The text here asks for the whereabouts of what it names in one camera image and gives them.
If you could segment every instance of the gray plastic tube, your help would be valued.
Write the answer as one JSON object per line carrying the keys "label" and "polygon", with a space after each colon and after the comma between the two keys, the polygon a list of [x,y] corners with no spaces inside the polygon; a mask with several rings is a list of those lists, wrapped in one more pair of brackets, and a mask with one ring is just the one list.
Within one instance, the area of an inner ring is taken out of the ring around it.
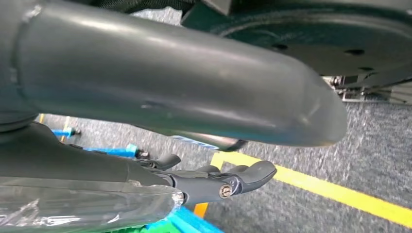
{"label": "gray plastic tube", "polygon": [[25,16],[15,83],[39,112],[290,146],[345,135],[338,96],[288,56],[70,2]]}

